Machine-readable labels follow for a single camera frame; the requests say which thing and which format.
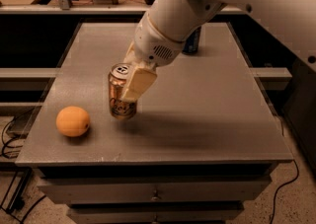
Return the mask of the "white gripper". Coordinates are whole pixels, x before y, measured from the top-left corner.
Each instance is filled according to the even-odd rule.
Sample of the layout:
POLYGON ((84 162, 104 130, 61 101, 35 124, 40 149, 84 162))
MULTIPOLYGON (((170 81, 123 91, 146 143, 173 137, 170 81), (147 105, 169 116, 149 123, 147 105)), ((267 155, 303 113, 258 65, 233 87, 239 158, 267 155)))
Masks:
POLYGON ((182 51, 183 43, 161 35, 148 20, 142 20, 136 30, 134 41, 130 44, 123 62, 132 65, 122 88, 120 99, 135 103, 155 82, 155 71, 138 67, 140 60, 156 67, 174 61, 182 51))

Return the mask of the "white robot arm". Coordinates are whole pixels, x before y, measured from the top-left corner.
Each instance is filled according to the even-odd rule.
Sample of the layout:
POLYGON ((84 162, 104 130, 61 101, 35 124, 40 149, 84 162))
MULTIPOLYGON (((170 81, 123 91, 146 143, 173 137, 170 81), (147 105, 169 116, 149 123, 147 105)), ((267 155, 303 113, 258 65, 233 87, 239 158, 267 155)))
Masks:
POLYGON ((248 15, 316 70, 316 0, 155 0, 136 27, 124 62, 132 66, 120 98, 135 102, 170 64, 193 31, 224 7, 248 15))

